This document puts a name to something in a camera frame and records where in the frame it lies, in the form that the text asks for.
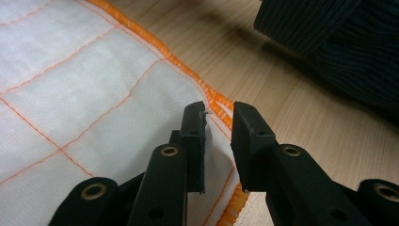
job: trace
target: fabric edge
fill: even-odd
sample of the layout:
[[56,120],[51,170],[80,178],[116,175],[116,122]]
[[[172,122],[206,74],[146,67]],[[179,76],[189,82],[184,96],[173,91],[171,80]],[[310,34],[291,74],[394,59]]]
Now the fabric edge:
[[[94,6],[97,6],[98,8],[101,8],[110,16],[112,16],[115,20],[119,21],[121,24],[123,24],[124,26],[135,32],[143,40],[152,44],[169,60],[169,62],[171,62],[176,67],[181,69],[187,75],[194,78],[194,80],[199,84],[199,86],[205,92],[206,98],[208,99],[209,105],[212,108],[212,110],[226,124],[226,126],[231,131],[232,118],[217,103],[219,102],[223,104],[232,111],[233,103],[231,100],[227,99],[225,96],[223,96],[222,94],[220,94],[219,92],[217,92],[216,90],[212,89],[207,84],[205,84],[204,81],[195,72],[193,72],[184,63],[182,63],[176,56],[174,56],[163,42],[161,42],[153,34],[151,34],[149,31],[141,27],[139,24],[130,20],[117,8],[112,6],[110,3],[106,2],[106,0],[88,0],[88,2],[90,2]],[[247,202],[247,198],[248,194],[242,191],[241,184],[238,183],[217,225],[226,224],[226,223],[233,224],[238,218],[238,215],[241,212],[241,210],[244,208]]]
[[229,204],[217,222],[217,225],[232,225],[235,223],[239,214],[245,207],[248,197],[249,194],[244,193],[241,184],[238,183],[231,195]]

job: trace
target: white cloth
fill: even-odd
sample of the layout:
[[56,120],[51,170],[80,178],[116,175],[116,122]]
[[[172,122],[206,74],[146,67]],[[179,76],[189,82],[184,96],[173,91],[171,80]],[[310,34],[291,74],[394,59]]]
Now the white cloth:
[[[2,226],[47,224],[92,176],[118,184],[137,176],[180,129],[186,105],[203,101],[214,111],[207,87],[90,3],[1,5]],[[188,225],[215,225],[238,184],[230,130],[218,115],[207,117],[206,193],[189,194]]]

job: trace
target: wooden surface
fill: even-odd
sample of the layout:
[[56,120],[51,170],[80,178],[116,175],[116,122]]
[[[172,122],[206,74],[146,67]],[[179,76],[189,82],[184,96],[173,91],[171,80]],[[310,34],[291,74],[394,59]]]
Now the wooden surface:
[[[280,143],[305,148],[338,183],[399,184],[399,129],[336,95],[299,58],[252,28],[256,0],[110,0],[162,40],[227,98],[254,105]],[[252,193],[236,225],[272,225],[264,193]]]

